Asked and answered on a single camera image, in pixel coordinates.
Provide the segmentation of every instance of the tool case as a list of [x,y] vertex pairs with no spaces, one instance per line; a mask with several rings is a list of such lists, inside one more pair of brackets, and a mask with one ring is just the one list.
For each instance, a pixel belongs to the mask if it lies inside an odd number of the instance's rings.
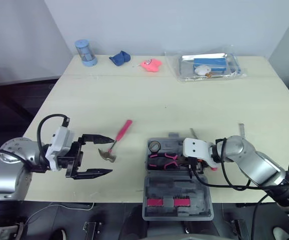
[[[149,146],[157,141],[158,152],[151,152]],[[182,156],[184,138],[177,133],[169,137],[150,138],[146,147],[147,176],[144,179],[142,217],[146,221],[211,221],[214,210],[209,187],[201,184],[193,175],[190,178],[188,166],[178,165],[168,169],[151,167],[152,154],[166,153]],[[197,173],[207,183],[203,166],[199,162]]]

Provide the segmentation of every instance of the robotic arm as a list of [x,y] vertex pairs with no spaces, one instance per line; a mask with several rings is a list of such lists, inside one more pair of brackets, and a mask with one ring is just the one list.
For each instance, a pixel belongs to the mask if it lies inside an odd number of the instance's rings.
[[268,187],[264,191],[289,214],[289,169],[284,170],[270,157],[256,151],[255,147],[241,136],[231,136],[227,140],[216,140],[216,144],[202,140],[186,138],[183,142],[183,155],[203,159],[211,167],[224,162],[234,162],[241,172],[259,187]]
[[67,128],[69,118],[65,118],[63,122],[53,134],[51,144],[43,145],[39,141],[17,137],[1,146],[0,200],[24,200],[33,173],[66,169],[66,178],[79,180],[94,179],[112,172],[111,169],[102,168],[78,172],[83,157],[81,148],[86,142],[107,144],[114,140],[97,134],[83,134],[77,141],[73,141],[74,133]]

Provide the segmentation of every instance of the pliers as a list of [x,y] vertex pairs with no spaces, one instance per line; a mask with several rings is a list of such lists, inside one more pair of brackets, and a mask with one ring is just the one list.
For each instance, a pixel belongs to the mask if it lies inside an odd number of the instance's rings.
[[148,166],[151,169],[176,169],[179,165],[187,164],[187,158],[185,156],[178,156],[176,153],[154,153],[148,156]]

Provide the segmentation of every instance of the beige table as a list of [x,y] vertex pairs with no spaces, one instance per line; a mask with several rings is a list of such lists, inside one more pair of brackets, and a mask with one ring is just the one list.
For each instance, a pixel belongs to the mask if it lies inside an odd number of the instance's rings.
[[[149,138],[167,137],[177,132],[192,137],[194,128],[205,141],[239,135],[238,123],[245,124],[246,138],[282,167],[289,163],[289,91],[263,57],[239,57],[247,77],[234,80],[178,82],[163,56],[160,72],[145,72],[137,66],[149,56],[133,56],[131,62],[116,67],[106,55],[99,55],[94,67],[82,65],[79,56],[71,63],[43,103],[25,137],[36,140],[40,120],[54,113],[70,117],[69,128],[76,139],[82,134],[114,138],[125,123],[133,124],[117,143],[115,163],[103,160],[97,148],[108,145],[87,143],[81,171],[88,168],[113,172],[86,180],[65,178],[60,172],[35,173],[26,196],[29,201],[52,202],[142,202],[146,176],[146,144]],[[51,119],[42,129],[49,143],[61,119]],[[243,185],[246,177],[234,163],[226,163],[229,179]],[[205,170],[209,183],[224,184],[220,170]],[[261,190],[238,192],[212,188],[214,203],[257,202]]]

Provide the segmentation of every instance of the clear plastic bag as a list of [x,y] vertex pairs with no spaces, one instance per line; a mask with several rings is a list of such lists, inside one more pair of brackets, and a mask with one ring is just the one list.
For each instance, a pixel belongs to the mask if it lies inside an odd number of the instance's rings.
[[168,52],[166,62],[181,82],[229,80],[245,77],[232,46],[205,53]]

